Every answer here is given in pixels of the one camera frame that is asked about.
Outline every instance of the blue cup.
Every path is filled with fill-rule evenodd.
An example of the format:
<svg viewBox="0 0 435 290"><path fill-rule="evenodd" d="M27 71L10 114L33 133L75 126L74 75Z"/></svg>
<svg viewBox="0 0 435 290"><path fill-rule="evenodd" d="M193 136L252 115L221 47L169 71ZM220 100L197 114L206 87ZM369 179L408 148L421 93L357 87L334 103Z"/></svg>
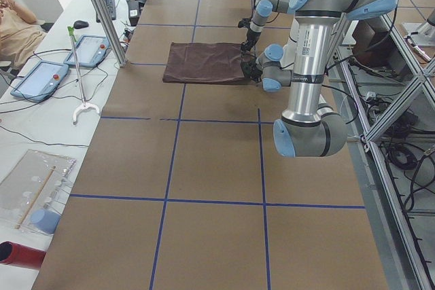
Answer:
<svg viewBox="0 0 435 290"><path fill-rule="evenodd" d="M49 210L39 209L32 213L30 221L36 228L47 234L53 234L56 230L60 215Z"/></svg>

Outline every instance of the brown cloth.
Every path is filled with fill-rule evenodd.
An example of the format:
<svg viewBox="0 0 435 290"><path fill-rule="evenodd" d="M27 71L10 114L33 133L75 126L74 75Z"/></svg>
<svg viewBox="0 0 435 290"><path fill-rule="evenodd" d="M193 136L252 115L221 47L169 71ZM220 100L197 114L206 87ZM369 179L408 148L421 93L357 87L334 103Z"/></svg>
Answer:
<svg viewBox="0 0 435 290"><path fill-rule="evenodd" d="M172 43L163 81L230 84L246 80L238 43Z"/></svg>

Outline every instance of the red cylinder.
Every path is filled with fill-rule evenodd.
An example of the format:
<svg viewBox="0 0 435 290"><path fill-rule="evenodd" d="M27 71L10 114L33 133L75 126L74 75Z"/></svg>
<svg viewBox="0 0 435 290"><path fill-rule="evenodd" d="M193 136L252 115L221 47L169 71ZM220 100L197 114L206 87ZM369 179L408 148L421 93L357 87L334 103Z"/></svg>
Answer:
<svg viewBox="0 0 435 290"><path fill-rule="evenodd" d="M46 256L45 251L5 241L0 244L0 264L39 270Z"/></svg>

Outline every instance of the mouse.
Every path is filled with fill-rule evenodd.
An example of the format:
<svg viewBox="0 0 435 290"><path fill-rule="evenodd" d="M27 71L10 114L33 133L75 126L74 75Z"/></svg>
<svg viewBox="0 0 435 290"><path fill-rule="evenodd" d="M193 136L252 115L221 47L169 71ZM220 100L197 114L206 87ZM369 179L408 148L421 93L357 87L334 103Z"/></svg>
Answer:
<svg viewBox="0 0 435 290"><path fill-rule="evenodd" d="M74 27L76 30L78 30L78 29L83 29L83 28L88 27L88 26L89 26L89 23L88 23L88 22L85 22L84 20L76 20L76 21L74 22L74 25L73 25L73 27Z"/></svg>

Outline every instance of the wooden stick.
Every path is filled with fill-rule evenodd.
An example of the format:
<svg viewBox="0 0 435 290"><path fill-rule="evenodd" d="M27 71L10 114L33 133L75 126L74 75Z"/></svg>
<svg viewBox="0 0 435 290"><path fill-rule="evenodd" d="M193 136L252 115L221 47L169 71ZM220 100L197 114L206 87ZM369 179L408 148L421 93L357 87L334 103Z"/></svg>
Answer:
<svg viewBox="0 0 435 290"><path fill-rule="evenodd" d="M47 182L50 179L50 177L53 175L54 170L56 170L56 166L52 166L50 173L48 173L48 176L43 181L42 186L38 189L37 193L35 194L35 197L33 197L26 212L24 212L24 215L21 217L20 221L18 221L17 224L15 225L15 229L20 229L21 224L26 219L27 215L29 214L30 210L32 209L33 205L35 204L36 200L38 199L39 195L41 195L42 190L47 185Z"/></svg>

